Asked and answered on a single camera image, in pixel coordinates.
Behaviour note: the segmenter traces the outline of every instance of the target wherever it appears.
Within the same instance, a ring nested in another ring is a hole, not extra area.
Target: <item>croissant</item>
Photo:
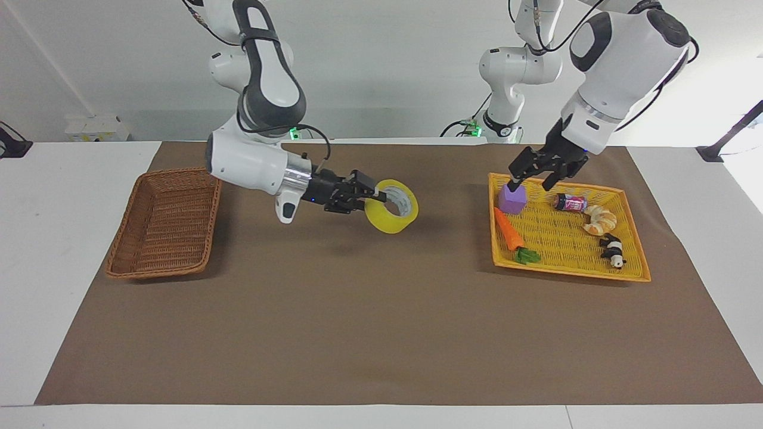
[[[591,216],[591,223],[583,225],[583,229],[591,235],[605,235],[617,226],[617,217],[600,205],[589,205],[583,212]]]

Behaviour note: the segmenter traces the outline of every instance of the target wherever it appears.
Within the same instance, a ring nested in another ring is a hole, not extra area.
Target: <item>panda toy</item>
[[[623,243],[619,238],[607,233],[604,235],[604,238],[599,240],[599,246],[606,249],[601,254],[601,257],[609,259],[612,267],[623,269],[623,265],[628,263],[628,261],[623,259]]]

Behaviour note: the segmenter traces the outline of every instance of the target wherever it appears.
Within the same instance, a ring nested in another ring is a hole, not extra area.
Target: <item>toy carrot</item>
[[[495,223],[498,224],[498,229],[504,235],[506,245],[509,247],[509,250],[514,251],[514,260],[523,265],[540,262],[540,255],[525,247],[524,239],[514,229],[506,215],[498,207],[493,207],[493,211],[495,213]]]

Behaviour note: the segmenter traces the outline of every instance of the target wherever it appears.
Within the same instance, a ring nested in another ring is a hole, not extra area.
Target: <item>roll of tape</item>
[[[387,234],[397,234],[416,220],[419,203],[410,189],[393,179],[382,180],[376,185],[378,191],[387,194],[387,201],[398,207],[399,215],[390,212],[385,203],[367,198],[365,216],[376,229]]]

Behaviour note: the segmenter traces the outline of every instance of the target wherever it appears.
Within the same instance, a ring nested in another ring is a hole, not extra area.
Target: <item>purple block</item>
[[[525,205],[527,205],[527,190],[524,186],[520,186],[512,192],[508,186],[504,185],[498,193],[498,208],[503,213],[518,215]]]

